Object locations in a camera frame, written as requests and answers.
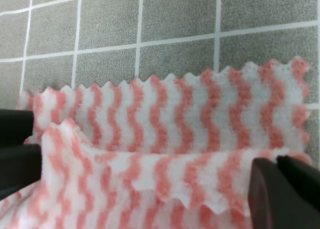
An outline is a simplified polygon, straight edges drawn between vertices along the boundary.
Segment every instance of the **fluffy fabric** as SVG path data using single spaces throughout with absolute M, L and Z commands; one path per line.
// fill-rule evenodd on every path
M 295 57 L 288 64 L 250 62 L 242 70 L 210 69 L 200 76 L 160 81 L 151 76 L 119 86 L 93 84 L 72 90 L 46 89 L 21 95 L 20 109 L 35 113 L 37 143 L 50 122 L 70 117 L 93 144 L 108 151 L 205 153 L 221 150 L 282 148 L 303 151 L 308 110 L 303 77 L 309 64 Z
M 285 148 L 181 155 L 101 151 L 72 119 L 50 125 L 41 146 L 41 181 L 6 212 L 3 228 L 237 228 L 249 223 L 233 215 L 250 215 L 254 158 L 290 155 L 310 163 Z M 217 216 L 231 210 L 229 221 Z
M 18 108 L 34 112 L 26 143 L 41 144 L 43 172 L 25 196 L 0 202 L 1 225 L 250 229 L 252 160 L 310 163 L 302 153 L 308 68 L 295 57 L 219 74 L 24 92 Z

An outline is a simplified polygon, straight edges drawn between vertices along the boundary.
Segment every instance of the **grout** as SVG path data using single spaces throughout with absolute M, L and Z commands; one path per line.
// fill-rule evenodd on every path
M 224 38 L 224 37 L 230 37 L 230 36 L 266 33 L 266 32 L 273 32 L 273 31 L 287 30 L 287 29 L 308 28 L 308 27 L 313 27 L 317 25 L 318 25 L 317 20 L 300 21 L 300 22 L 285 23 L 285 24 L 278 24 L 278 25 L 267 25 L 267 26 L 260 26 L 260 27 L 248 28 L 248 29 L 224 31 L 220 33 L 220 37 Z
M 109 52 L 109 51 L 132 49 L 132 48 L 136 48 L 136 47 L 137 47 L 136 43 L 127 44 L 127 45 L 113 45 L 113 46 L 78 50 L 77 54 L 103 53 L 103 52 Z
M 214 39 L 214 51 L 213 51 L 213 70 L 215 73 L 219 73 L 221 6 L 222 6 L 222 0 L 216 0 L 215 39 Z
M 134 76 L 139 77 L 139 64 L 140 64 L 140 47 L 141 47 L 141 31 L 142 31 L 142 15 L 144 8 L 144 0 L 139 0 L 138 9 L 138 26 L 136 34 L 136 50 L 135 50 L 135 65 L 134 65 Z
M 249 28 L 249 29 L 243 29 L 243 30 L 220 32 L 219 37 L 223 38 L 223 37 L 229 37 L 229 36 L 238 36 L 238 35 L 261 33 L 261 32 L 273 32 L 278 30 L 305 28 L 305 27 L 312 27 L 317 25 L 318 25 L 317 20 L 294 22 L 294 23 L 287 23 L 287 24 L 280 24 L 280 25 L 270 25 L 270 26 Z M 172 38 L 172 39 L 145 41 L 145 42 L 140 42 L 139 44 L 133 43 L 133 44 L 125 44 L 125 45 L 83 49 L 83 50 L 78 50 L 77 54 L 99 53 L 99 52 L 107 52 L 107 51 L 113 51 L 113 50 L 132 49 L 136 47 L 159 46 L 159 45 L 175 44 L 175 43 L 188 43 L 193 41 L 214 39 L 215 37 L 216 37 L 215 33 L 210 33 L 210 34 L 194 35 L 194 36 L 187 36 L 187 37 L 178 37 L 178 38 Z M 75 51 L 62 51 L 62 52 L 54 52 L 54 53 L 48 53 L 48 54 L 30 55 L 30 56 L 26 56 L 25 59 L 31 60 L 31 59 L 43 59 L 43 58 L 51 58 L 51 57 L 69 56 L 69 55 L 73 55 L 74 53 Z M 3 58 L 3 59 L 0 59 L 0 63 L 20 62 L 23 60 L 24 60 L 23 57 Z
M 318 104 L 320 104 L 320 0 L 317 0 L 317 26 L 318 26 Z M 317 107 L 318 109 L 318 122 L 320 122 L 320 111 L 319 111 L 319 105 Z M 318 123 L 318 148 L 316 148 L 318 151 L 318 168 L 320 168 L 320 126 Z
M 32 11 L 32 1 L 29 2 L 29 13 L 28 13 L 28 22 L 26 26 L 26 33 L 25 33 L 25 43 L 23 49 L 23 61 L 22 61 L 22 70 L 21 70 L 21 81 L 20 81 L 20 89 L 19 92 L 22 93 L 24 89 L 24 82 L 25 82 L 25 71 L 26 71 L 26 57 L 27 57 L 27 48 L 28 48 L 28 41 L 29 41 L 29 34 L 30 34 L 30 25 L 31 25 L 31 11 Z
M 304 106 L 309 110 L 317 110 L 319 109 L 319 103 L 305 103 Z
M 0 12 L 0 17 L 4 15 L 11 15 L 11 14 L 19 14 L 19 13 L 25 13 L 30 10 L 30 7 L 19 9 L 19 10 L 7 10 Z
M 74 42 L 74 53 L 72 63 L 72 76 L 71 76 L 71 88 L 75 89 L 76 84 L 76 70 L 77 70 L 77 57 L 79 48 L 79 36 L 80 36 L 80 20 L 81 20 L 81 2 L 78 0 L 78 7 L 76 11 L 76 30 L 75 30 L 75 42 Z
M 52 1 L 45 2 L 45 3 L 33 5 L 33 6 L 31 6 L 31 9 L 33 10 L 33 9 L 37 9 L 37 8 L 44 8 L 44 7 L 48 7 L 48 6 L 52 6 L 52 5 L 56 5 L 56 4 L 60 4 L 60 3 L 70 2 L 70 1 L 75 1 L 75 0 L 52 0 Z M 2 12 L 0 12 L 0 17 L 3 15 L 24 13 L 29 10 L 30 10 L 30 7 L 19 9 L 19 10 L 2 11 Z
M 52 0 L 52 1 L 48 1 L 48 2 L 34 5 L 34 6 L 32 6 L 32 9 L 44 8 L 44 7 L 48 7 L 48 6 L 52 6 L 52 5 L 56 5 L 56 4 L 61 4 L 61 3 L 67 3 L 67 2 L 71 2 L 71 1 L 75 1 L 75 0 Z

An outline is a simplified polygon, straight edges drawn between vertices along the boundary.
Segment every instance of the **pink wavy stripe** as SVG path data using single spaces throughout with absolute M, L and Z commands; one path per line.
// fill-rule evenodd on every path
M 7 197 L 2 200 L 1 211 L 7 210 L 9 206 L 10 206 L 9 198 Z
M 104 173 L 101 175 L 100 184 L 101 190 L 105 193 L 107 198 L 107 203 L 105 205 L 104 210 L 101 210 L 98 216 L 98 229 L 105 229 L 106 223 L 108 221 L 110 211 L 115 207 L 118 193 L 116 191 L 110 191 L 110 180 L 112 170 L 111 167 L 108 166 L 108 162 L 112 161 L 116 157 L 115 152 L 108 152 L 104 156 L 96 156 L 94 159 L 97 163 L 102 163 L 107 165 L 105 167 Z
M 132 182 L 136 180 L 141 171 L 142 166 L 140 164 L 140 160 L 143 157 L 142 154 L 134 154 L 130 157 L 130 165 L 128 169 L 124 172 L 124 185 L 130 190 L 130 205 L 127 209 L 123 210 L 120 216 L 120 226 L 119 229 L 129 228 L 128 224 L 130 222 L 130 218 L 132 213 L 136 208 L 139 208 L 141 202 L 141 195 L 139 191 L 134 190 L 132 186 Z
M 263 83 L 269 84 L 271 95 L 269 101 L 260 109 L 260 123 L 269 135 L 269 147 L 271 149 L 284 146 L 282 131 L 273 124 L 273 114 L 285 99 L 285 85 L 277 79 L 274 72 L 274 65 L 280 65 L 276 60 L 270 60 L 266 65 L 259 68 L 259 75 Z
M 86 224 L 87 215 L 94 209 L 94 196 L 88 189 L 87 179 L 93 173 L 91 161 L 82 155 L 79 138 L 73 137 L 72 151 L 75 158 L 82 163 L 83 174 L 78 177 L 78 191 L 84 196 L 84 209 L 81 210 L 77 217 L 76 228 L 82 229 Z
M 34 197 L 27 208 L 27 214 L 30 217 L 39 218 L 39 224 L 41 225 L 48 219 L 48 212 L 41 212 L 41 202 L 45 202 L 50 196 L 47 184 L 40 180 L 37 187 L 34 189 Z
M 302 141 L 306 146 L 310 141 L 310 135 L 304 130 L 304 123 L 308 118 L 309 110 L 304 105 L 294 105 L 292 111 L 292 124 L 302 135 Z
M 153 178 L 156 181 L 155 193 L 161 199 L 169 197 L 171 193 L 171 181 L 168 178 L 168 167 L 175 155 L 168 155 L 160 158 L 154 166 Z
M 51 110 L 51 121 L 55 124 L 60 124 L 60 112 L 65 108 L 66 105 L 66 93 L 64 91 L 50 90 L 51 93 L 55 94 L 55 107 Z
M 241 217 L 241 215 L 244 215 L 244 201 L 246 198 L 243 198 L 241 195 L 237 194 L 237 191 L 233 185 L 233 178 L 236 176 L 236 172 L 240 170 L 240 163 L 243 153 L 243 150 L 237 150 L 233 153 L 230 153 L 224 165 L 217 169 L 217 189 L 227 199 L 229 208 L 237 209 L 231 212 L 231 221 L 238 225 L 239 229 L 246 229 L 245 218 Z
M 62 157 L 62 150 L 66 148 L 65 142 L 63 140 L 63 136 L 59 129 L 48 127 L 46 133 L 51 137 L 54 145 L 54 152 L 48 155 L 50 163 L 52 165 L 53 170 L 56 173 L 63 174 L 64 184 L 67 185 L 70 183 L 70 168 L 68 165 L 65 165 L 64 159 Z M 55 219 L 55 228 L 63 229 L 65 218 L 71 213 L 71 201 L 66 198 L 66 186 L 63 186 L 57 195 L 57 202 L 61 204 L 61 214 Z
M 172 213 L 171 213 L 171 228 L 174 229 L 183 229 L 183 219 L 184 214 L 186 212 L 186 209 L 182 202 L 179 200 L 176 201 L 176 204 L 173 207 Z
M 212 71 L 210 69 L 205 70 L 200 75 L 200 79 L 206 85 L 208 92 L 208 100 L 200 115 L 201 122 L 208 132 L 208 143 L 205 152 L 216 152 L 220 148 L 220 132 L 212 122 L 212 113 L 220 103 L 221 90 L 219 85 L 212 79 Z
M 199 223 L 205 229 L 216 229 L 218 228 L 217 225 L 217 218 L 216 214 L 214 214 L 209 207 L 206 205 L 202 205 L 200 207 L 199 213 Z
M 186 164 L 183 180 L 190 187 L 190 208 L 201 205 L 206 199 L 206 190 L 198 184 L 198 169 L 205 168 L 211 159 L 211 154 L 198 156 L 194 161 Z
M 237 88 L 238 100 L 235 105 L 229 107 L 229 118 L 232 129 L 237 134 L 236 149 L 250 147 L 250 130 L 242 123 L 242 112 L 251 102 L 251 86 L 245 82 L 242 72 L 233 68 L 229 70 L 229 81 Z
M 84 94 L 81 91 L 80 87 L 78 87 L 74 92 L 75 92 L 75 101 L 69 114 L 69 117 L 72 118 L 73 120 L 76 119 L 77 111 L 80 108 L 84 98 Z
M 110 88 L 114 92 L 113 105 L 108 109 L 107 117 L 108 123 L 112 126 L 113 137 L 112 141 L 107 145 L 108 151 L 114 151 L 116 147 L 120 144 L 121 139 L 121 127 L 118 125 L 116 120 L 116 113 L 122 103 L 122 90 L 119 86 L 114 86 L 110 84 Z
M 100 86 L 98 86 L 96 83 L 92 84 L 90 89 L 92 92 L 94 92 L 94 102 L 93 105 L 88 109 L 87 117 L 89 123 L 92 125 L 93 128 L 92 144 L 97 147 L 100 144 L 100 140 L 102 138 L 102 130 L 100 123 L 96 121 L 97 109 L 102 106 L 103 95 Z
M 158 198 L 155 197 L 155 202 L 154 206 L 151 206 L 148 208 L 146 211 L 145 217 L 144 217 L 144 222 L 143 222 L 143 228 L 145 229 L 153 229 L 155 228 L 153 226 L 154 221 L 156 219 L 157 213 L 159 212 L 160 208 L 164 205 L 164 203 Z
M 137 84 L 136 78 L 130 83 L 130 87 L 133 89 L 133 102 L 127 109 L 127 114 L 129 125 L 134 133 L 134 141 L 129 145 L 128 152 L 136 152 L 144 142 L 143 127 L 136 120 L 136 113 L 144 99 L 144 91 L 142 87 Z
M 300 85 L 303 93 L 303 98 L 305 99 L 309 94 L 309 88 L 304 81 L 305 74 L 309 71 L 310 64 L 300 57 L 294 57 L 292 59 L 292 74 L 296 81 Z
M 34 100 L 35 100 L 34 114 L 37 116 L 34 117 L 33 129 L 37 134 L 38 142 L 41 142 L 41 136 L 42 136 L 43 130 L 42 130 L 41 126 L 39 125 L 38 120 L 39 120 L 39 115 L 44 110 L 44 103 L 42 101 L 42 96 L 40 93 L 37 93 L 35 95 Z
M 161 108 L 165 108 L 167 106 L 167 88 L 155 75 L 150 77 L 150 83 L 157 93 L 156 102 L 151 106 L 149 115 L 150 122 L 156 130 L 156 142 L 151 146 L 151 152 L 161 153 L 162 149 L 166 147 L 168 143 L 167 129 L 160 119 Z
M 189 153 L 194 142 L 194 132 L 184 121 L 184 115 L 193 104 L 193 86 L 186 83 L 184 78 L 176 79 L 175 84 L 182 92 L 180 104 L 174 110 L 174 122 L 181 130 L 181 145 L 176 148 L 175 153 Z
M 14 209 L 11 221 L 9 223 L 9 225 L 7 225 L 4 229 L 15 229 L 15 228 L 19 228 L 19 211 L 20 207 L 17 205 Z

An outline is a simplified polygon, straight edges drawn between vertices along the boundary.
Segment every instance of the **towel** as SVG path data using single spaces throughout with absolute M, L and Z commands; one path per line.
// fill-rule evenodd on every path
M 252 160 L 275 162 L 289 155 L 311 163 L 304 153 L 287 148 L 102 151 L 71 118 L 50 124 L 41 141 L 41 180 L 30 196 L 0 214 L 5 229 L 250 228 Z
M 41 180 L 0 201 L 4 228 L 250 229 L 251 162 L 303 153 L 300 57 L 219 74 L 23 92 Z

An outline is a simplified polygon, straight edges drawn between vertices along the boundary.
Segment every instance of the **folded fabric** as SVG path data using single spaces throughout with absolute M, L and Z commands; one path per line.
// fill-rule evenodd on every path
M 286 148 L 180 155 L 102 151 L 71 118 L 48 126 L 41 147 L 41 180 L 30 196 L 2 211 L 3 228 L 250 228 L 252 160 L 290 155 L 311 163 Z
M 33 137 L 39 143 L 50 122 L 70 117 L 92 143 L 108 151 L 206 153 L 221 150 L 288 147 L 303 151 L 308 110 L 303 81 L 309 64 L 294 57 L 288 64 L 252 62 L 242 70 L 227 67 L 183 78 L 151 76 L 119 86 L 52 88 L 35 97 L 24 92 L 19 109 L 35 114 Z
M 17 108 L 34 112 L 26 143 L 41 144 L 42 175 L 0 201 L 0 224 L 252 228 L 252 160 L 290 155 L 310 163 L 302 153 L 308 69 L 295 57 L 219 74 L 24 92 Z
M 295 191 L 277 165 L 265 158 L 253 160 L 248 201 L 254 229 L 320 228 L 320 213 Z

